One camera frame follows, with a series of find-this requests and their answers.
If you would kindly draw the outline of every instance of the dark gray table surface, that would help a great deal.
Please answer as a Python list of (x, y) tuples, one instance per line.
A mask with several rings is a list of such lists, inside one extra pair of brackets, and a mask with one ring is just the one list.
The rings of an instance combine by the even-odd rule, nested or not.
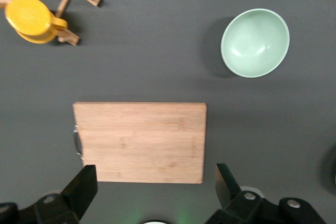
[[(60, 0), (41, 0), (55, 10)], [(289, 51), (248, 79), (223, 64), (222, 34), (238, 14), (267, 8), (286, 21)], [(0, 21), (0, 202), (27, 207), (81, 170), (76, 101), (205, 102), (204, 182), (99, 183), (82, 223), (204, 223), (220, 207), (215, 164), (271, 202), (305, 199), (336, 218), (335, 0), (71, 0), (79, 46), (31, 44)]]

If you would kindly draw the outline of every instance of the ceramic bowl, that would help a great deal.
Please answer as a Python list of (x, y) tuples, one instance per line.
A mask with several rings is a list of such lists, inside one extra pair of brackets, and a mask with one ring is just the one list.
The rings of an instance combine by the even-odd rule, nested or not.
[(221, 53), (226, 66), (242, 77), (260, 77), (273, 71), (289, 47), (289, 30), (277, 13), (248, 10), (225, 29)]

